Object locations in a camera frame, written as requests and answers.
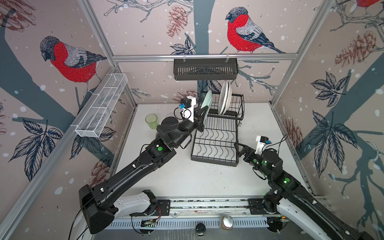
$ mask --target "plate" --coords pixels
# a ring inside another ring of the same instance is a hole
[[[223,115],[226,113],[226,111],[229,109],[229,106],[231,105],[231,100],[232,100],[232,87],[231,83],[228,81],[228,96],[227,96],[227,103],[225,105],[225,109],[223,112]]]
[[[228,82],[224,81],[223,86],[221,87],[220,96],[218,98],[218,109],[217,113],[221,115],[224,111],[225,105],[227,103],[227,94],[228,94]]]

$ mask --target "clear glass cup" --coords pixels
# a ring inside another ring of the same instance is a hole
[[[156,114],[149,114],[148,116],[145,117],[145,121],[151,129],[156,129],[157,127]]]

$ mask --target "white table surface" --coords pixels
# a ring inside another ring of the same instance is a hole
[[[173,116],[176,107],[177,104],[138,106],[116,172],[138,157],[143,144],[155,139],[156,130],[149,128],[145,117],[154,113],[160,124],[168,114]],[[267,103],[246,103],[244,120],[238,128],[239,143],[255,148],[257,135],[268,137],[272,143],[279,142],[283,137]],[[243,157],[236,167],[196,162],[190,159],[192,145],[193,140],[186,149],[176,149],[177,154],[168,163],[143,177],[122,196],[134,195],[146,189],[150,189],[157,197],[255,196],[269,191],[267,181],[258,178],[251,165],[242,160]],[[283,160],[283,169],[305,186],[286,142],[281,143],[279,156]]]

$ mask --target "bullfinch illustration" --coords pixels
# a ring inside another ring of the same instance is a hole
[[[277,49],[266,38],[263,30],[252,22],[244,7],[231,9],[225,19],[228,20],[228,41],[237,49],[236,53],[240,51],[253,53],[256,49],[261,48],[269,48],[278,53],[284,53]]]
[[[87,83],[87,90],[83,95],[92,93],[88,90],[88,81],[93,75],[96,75],[98,64],[107,59],[99,54],[86,51],[84,48],[72,47],[60,42],[53,36],[48,36],[42,40],[40,51],[43,59],[45,61],[51,60],[51,63],[68,80],[76,83]]]

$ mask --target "dish rack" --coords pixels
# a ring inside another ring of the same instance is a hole
[[[236,167],[239,162],[237,128],[244,117],[244,96],[232,94],[228,110],[218,114],[220,93],[212,93],[212,105],[204,120],[204,131],[196,131],[192,145],[191,160]],[[199,98],[199,107],[204,98]]]

